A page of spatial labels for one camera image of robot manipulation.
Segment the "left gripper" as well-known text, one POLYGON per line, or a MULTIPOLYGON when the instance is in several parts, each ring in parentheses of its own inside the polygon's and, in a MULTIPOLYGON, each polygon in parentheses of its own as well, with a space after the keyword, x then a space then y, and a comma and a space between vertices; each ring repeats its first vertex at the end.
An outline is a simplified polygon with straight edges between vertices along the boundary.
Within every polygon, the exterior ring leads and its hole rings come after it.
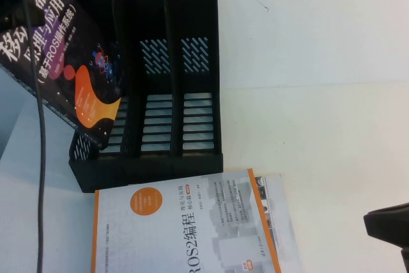
POLYGON ((25 24, 22 0, 1 0, 1 31, 8 31, 25 24))

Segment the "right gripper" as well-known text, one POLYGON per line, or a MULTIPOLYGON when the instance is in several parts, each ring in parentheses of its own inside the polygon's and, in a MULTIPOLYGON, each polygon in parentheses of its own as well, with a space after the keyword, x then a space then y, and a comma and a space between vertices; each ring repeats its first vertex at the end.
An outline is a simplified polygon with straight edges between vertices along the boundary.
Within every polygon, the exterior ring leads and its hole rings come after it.
POLYGON ((401 255, 406 273, 409 273, 408 203, 382 208, 364 216, 370 237, 402 248, 401 255))

